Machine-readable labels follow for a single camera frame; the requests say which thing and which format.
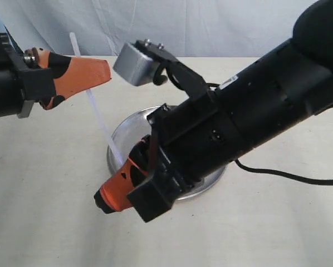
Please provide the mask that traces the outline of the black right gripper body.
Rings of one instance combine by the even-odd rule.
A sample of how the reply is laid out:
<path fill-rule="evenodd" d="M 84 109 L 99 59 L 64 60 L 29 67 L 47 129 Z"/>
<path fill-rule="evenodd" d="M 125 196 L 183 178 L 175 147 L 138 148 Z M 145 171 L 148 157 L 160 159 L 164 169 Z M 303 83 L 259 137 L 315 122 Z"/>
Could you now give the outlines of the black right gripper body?
<path fill-rule="evenodd" d="M 148 174 L 127 195 L 140 217 L 150 222 L 168 212 L 206 176 L 250 152 L 253 114 L 254 101 L 220 96 L 163 104 L 148 114 L 151 133 L 137 146 L 147 156 Z"/>

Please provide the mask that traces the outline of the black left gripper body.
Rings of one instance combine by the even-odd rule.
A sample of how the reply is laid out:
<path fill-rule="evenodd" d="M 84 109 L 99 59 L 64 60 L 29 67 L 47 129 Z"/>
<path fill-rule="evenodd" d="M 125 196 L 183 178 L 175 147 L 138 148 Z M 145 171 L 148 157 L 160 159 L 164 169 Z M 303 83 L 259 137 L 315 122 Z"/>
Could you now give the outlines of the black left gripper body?
<path fill-rule="evenodd" d="M 34 56 L 19 55 L 10 44 L 8 34 L 0 33 L 0 44 L 12 66 L 13 80 L 18 83 L 21 104 L 17 117 L 27 118 L 36 102 L 56 96 L 53 72 L 50 68 L 38 67 Z"/>

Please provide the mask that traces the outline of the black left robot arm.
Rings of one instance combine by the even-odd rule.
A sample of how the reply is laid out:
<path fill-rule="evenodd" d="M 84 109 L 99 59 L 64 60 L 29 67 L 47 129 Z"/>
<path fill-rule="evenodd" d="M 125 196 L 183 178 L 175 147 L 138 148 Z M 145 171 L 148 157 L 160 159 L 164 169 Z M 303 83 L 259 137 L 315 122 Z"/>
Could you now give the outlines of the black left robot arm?
<path fill-rule="evenodd" d="M 110 79 L 106 60 L 63 56 L 36 47 L 16 51 L 8 34 L 0 33 L 0 117 L 26 118 L 35 103 L 51 110 Z"/>

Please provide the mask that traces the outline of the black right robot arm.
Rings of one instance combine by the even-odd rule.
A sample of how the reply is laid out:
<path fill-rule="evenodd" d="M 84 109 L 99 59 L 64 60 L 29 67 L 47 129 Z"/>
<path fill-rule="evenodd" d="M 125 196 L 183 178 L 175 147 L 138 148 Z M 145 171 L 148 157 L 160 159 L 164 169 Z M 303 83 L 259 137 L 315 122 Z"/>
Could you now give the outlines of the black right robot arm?
<path fill-rule="evenodd" d="M 220 167 L 333 108 L 333 1 L 317 1 L 292 37 L 221 85 L 149 40 L 124 44 L 114 71 L 131 85 L 170 81 L 188 98 L 147 116 L 141 138 L 94 195 L 110 214 L 134 208 L 148 222 Z"/>

